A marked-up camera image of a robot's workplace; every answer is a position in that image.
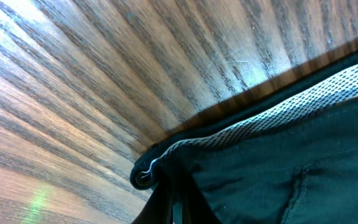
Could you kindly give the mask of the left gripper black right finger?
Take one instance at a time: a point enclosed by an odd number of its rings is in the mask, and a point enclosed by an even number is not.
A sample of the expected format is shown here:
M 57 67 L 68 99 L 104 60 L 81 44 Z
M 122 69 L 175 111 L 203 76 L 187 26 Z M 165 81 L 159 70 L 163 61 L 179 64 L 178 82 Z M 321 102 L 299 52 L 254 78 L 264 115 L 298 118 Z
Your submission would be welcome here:
M 180 181 L 183 224 L 221 224 L 190 175 Z

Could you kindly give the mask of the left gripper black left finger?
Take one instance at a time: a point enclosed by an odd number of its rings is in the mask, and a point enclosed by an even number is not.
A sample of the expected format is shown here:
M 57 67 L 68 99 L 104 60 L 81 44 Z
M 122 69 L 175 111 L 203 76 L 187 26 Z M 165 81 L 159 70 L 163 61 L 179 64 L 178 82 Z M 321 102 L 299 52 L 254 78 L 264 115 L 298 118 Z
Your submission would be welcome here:
M 132 224 L 172 224 L 173 188 L 169 182 L 159 182 L 142 211 Z

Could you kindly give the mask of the black shorts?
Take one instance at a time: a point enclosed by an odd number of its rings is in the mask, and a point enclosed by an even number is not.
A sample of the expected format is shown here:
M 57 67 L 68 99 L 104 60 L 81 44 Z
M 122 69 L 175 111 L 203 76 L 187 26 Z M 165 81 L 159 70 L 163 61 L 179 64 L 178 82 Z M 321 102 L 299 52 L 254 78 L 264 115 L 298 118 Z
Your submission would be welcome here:
M 222 223 L 358 223 L 358 51 L 134 164 L 139 190 L 190 175 Z

